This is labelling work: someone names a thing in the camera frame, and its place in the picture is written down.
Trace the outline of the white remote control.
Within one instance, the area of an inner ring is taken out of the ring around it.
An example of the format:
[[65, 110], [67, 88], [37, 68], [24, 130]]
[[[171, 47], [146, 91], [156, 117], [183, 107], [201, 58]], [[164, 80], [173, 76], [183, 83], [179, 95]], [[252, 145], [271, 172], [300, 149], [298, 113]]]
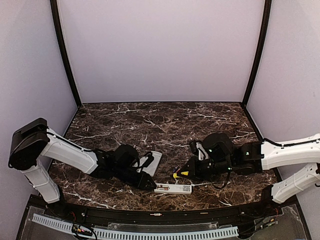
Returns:
[[185, 184], [167, 184], [167, 183], [157, 183], [156, 185], [165, 185], [169, 186], [169, 190], [154, 190], [155, 193], [160, 194], [181, 194], [181, 195], [190, 195], [192, 193], [192, 186]]

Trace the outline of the grey remote control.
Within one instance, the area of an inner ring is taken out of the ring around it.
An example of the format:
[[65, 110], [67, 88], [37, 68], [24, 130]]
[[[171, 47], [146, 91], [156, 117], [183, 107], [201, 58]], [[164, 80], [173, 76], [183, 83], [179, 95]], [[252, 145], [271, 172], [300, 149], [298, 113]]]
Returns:
[[[140, 172], [145, 172], [145, 173], [149, 174], [151, 177], [153, 177], [155, 175], [155, 172], [156, 172], [156, 170], [158, 168], [158, 165], [159, 165], [159, 163], [161, 161], [161, 158], [162, 158], [163, 154], [161, 152], [158, 152], [158, 151], [151, 151], [151, 152], [153, 153], [154, 161], [149, 165], [148, 168], [144, 168]], [[139, 162], [134, 165], [135, 169], [139, 165]]]

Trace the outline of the yellow handle screwdriver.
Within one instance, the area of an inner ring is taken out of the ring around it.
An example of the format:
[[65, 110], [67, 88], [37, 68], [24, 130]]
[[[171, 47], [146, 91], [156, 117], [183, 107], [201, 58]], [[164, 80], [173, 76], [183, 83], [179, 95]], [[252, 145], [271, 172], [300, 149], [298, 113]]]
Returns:
[[174, 179], [177, 179], [177, 178], [187, 178], [189, 176], [189, 172], [188, 171], [178, 171], [178, 172], [175, 172], [173, 173], [173, 178]]

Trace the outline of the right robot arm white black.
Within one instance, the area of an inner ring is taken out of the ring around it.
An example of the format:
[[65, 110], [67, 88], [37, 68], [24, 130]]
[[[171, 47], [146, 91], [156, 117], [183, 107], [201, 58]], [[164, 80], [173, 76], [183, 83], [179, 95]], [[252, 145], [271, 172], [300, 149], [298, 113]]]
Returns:
[[190, 141], [189, 146], [193, 156], [176, 175], [194, 181], [213, 182], [221, 174], [250, 175], [305, 164], [290, 177], [263, 189], [262, 201], [255, 205], [255, 213], [260, 217], [273, 211], [275, 203], [284, 203], [320, 180], [319, 134], [282, 143], [265, 138], [237, 147], [225, 133], [212, 133], [204, 140]]

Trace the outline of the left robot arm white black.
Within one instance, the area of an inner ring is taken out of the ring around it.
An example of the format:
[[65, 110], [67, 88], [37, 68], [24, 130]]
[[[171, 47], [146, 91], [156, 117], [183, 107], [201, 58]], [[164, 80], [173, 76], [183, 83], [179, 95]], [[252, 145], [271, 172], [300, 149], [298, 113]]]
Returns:
[[24, 174], [60, 218], [67, 218], [71, 208], [63, 201], [63, 193], [39, 157], [60, 161], [93, 178], [117, 178], [139, 190], [152, 191], [157, 187], [151, 175], [143, 171], [143, 165], [135, 166], [140, 158], [133, 146], [122, 144], [111, 151], [87, 149], [57, 134], [40, 117], [13, 133], [8, 167]]

